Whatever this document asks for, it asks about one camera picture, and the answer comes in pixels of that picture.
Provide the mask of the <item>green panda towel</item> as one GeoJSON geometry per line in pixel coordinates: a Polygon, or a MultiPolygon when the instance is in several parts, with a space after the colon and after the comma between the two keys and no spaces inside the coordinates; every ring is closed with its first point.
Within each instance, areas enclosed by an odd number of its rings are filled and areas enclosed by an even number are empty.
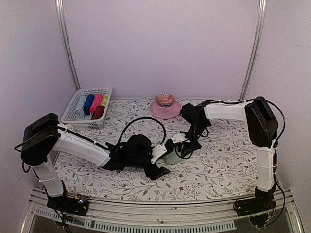
{"type": "Polygon", "coordinates": [[[177,164],[183,160],[179,158],[174,152],[165,155],[162,159],[167,165],[177,164]]]}

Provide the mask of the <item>dark red towel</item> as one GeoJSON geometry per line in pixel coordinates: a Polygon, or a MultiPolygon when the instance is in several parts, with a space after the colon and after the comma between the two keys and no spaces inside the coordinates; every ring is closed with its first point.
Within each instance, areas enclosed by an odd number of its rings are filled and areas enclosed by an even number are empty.
{"type": "Polygon", "coordinates": [[[92,120],[97,120],[100,119],[103,116],[105,110],[105,106],[97,106],[96,110],[94,111],[93,115],[92,115],[92,120]]]}

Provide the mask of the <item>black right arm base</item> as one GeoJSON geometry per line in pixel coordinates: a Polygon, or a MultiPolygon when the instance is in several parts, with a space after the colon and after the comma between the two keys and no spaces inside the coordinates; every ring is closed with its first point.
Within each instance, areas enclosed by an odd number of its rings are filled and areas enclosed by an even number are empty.
{"type": "Polygon", "coordinates": [[[273,195],[274,191],[264,192],[255,189],[255,197],[251,199],[236,200],[233,209],[237,216],[249,216],[250,223],[256,228],[266,227],[275,213],[276,202],[273,195]]]}

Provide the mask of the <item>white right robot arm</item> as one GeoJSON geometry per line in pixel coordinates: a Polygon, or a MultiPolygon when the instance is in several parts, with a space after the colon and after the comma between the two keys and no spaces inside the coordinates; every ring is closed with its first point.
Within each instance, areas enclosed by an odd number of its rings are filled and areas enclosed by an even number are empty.
{"type": "Polygon", "coordinates": [[[185,148],[179,157],[187,159],[194,151],[200,149],[198,139],[203,131],[211,126],[211,120],[243,121],[247,124],[248,137],[255,146],[258,159],[257,190],[269,192],[275,185],[276,148],[279,139],[278,121],[271,105],[272,103],[264,97],[230,102],[206,100],[196,106],[184,105],[180,116],[190,124],[190,128],[186,133],[171,137],[175,144],[181,144],[185,148]]]}

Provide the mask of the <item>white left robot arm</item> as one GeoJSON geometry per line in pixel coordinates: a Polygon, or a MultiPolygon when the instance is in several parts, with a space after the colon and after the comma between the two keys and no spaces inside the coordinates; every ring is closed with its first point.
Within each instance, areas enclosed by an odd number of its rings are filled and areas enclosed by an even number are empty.
{"type": "Polygon", "coordinates": [[[127,141],[120,138],[116,144],[104,145],[82,136],[58,121],[58,116],[49,113],[24,130],[23,141],[14,147],[45,187],[48,195],[62,211],[72,207],[72,200],[66,195],[63,181],[58,177],[49,158],[51,151],[67,153],[90,161],[105,170],[123,170],[126,167],[143,169],[145,176],[156,180],[169,174],[165,167],[156,162],[167,153],[163,143],[152,146],[142,134],[135,134],[127,141]]]}

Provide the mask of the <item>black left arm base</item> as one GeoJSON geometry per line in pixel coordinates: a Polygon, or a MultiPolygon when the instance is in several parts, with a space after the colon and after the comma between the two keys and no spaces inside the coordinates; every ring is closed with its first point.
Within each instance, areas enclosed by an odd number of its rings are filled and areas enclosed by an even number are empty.
{"type": "Polygon", "coordinates": [[[60,196],[52,197],[47,193],[47,206],[51,209],[78,216],[86,216],[89,208],[89,202],[81,196],[69,197],[66,188],[60,196]]]}

